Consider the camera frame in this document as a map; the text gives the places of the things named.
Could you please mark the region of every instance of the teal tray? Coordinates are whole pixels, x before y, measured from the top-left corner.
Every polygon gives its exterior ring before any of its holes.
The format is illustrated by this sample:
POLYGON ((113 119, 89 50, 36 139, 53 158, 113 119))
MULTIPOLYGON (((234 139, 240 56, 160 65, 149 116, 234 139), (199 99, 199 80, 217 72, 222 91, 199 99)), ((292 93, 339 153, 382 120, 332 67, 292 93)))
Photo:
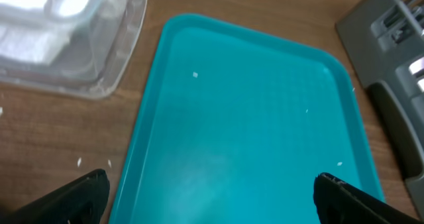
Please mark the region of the teal tray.
POLYGON ((321 172, 383 200, 352 89, 321 50, 170 19, 109 223, 319 223, 321 172))

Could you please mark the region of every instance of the table surface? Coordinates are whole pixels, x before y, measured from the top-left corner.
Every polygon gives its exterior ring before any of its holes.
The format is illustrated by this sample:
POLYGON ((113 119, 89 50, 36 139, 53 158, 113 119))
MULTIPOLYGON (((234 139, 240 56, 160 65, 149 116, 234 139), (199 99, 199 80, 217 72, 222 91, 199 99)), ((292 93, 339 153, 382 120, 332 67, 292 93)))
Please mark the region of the table surface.
POLYGON ((359 1, 148 0, 140 39, 111 97, 89 101, 0 84, 0 207, 16 210, 103 168, 111 181, 102 220, 106 223, 162 27, 174 15, 200 13, 314 46, 338 58, 356 88, 386 201, 417 217, 388 140, 335 31, 335 22, 359 1))

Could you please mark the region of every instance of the plastic lid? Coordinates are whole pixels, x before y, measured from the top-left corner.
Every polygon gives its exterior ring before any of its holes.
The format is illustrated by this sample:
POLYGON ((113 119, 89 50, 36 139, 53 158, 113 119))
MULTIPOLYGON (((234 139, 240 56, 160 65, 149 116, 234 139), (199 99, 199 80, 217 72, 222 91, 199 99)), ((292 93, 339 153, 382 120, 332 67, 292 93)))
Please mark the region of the plastic lid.
POLYGON ((0 0, 0 81, 101 98, 115 90, 147 0, 0 0))

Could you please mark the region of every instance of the gray rack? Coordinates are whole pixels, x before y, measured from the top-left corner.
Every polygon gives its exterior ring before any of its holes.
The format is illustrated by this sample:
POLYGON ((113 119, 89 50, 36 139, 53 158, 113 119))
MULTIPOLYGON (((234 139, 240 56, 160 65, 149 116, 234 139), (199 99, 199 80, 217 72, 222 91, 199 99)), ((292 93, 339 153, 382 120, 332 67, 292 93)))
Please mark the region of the gray rack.
POLYGON ((363 0, 336 24, 424 218, 424 0, 363 0))

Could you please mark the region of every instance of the wooden table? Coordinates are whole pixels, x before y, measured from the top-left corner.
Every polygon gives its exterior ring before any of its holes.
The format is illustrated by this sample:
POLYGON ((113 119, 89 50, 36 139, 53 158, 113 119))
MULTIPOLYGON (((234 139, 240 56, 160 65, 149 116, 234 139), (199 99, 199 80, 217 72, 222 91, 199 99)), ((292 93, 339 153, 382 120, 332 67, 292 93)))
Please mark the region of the wooden table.
POLYGON ((335 31, 335 22, 359 1, 148 0, 136 50, 111 97, 88 101, 0 84, 0 107, 4 111, 0 117, 0 205, 15 210, 95 168, 103 168, 111 181, 103 222, 108 220, 160 32, 170 17, 190 12, 321 48, 336 56, 356 88, 386 201, 417 217, 386 136, 335 31), (77 167, 80 157, 81 166, 77 167))

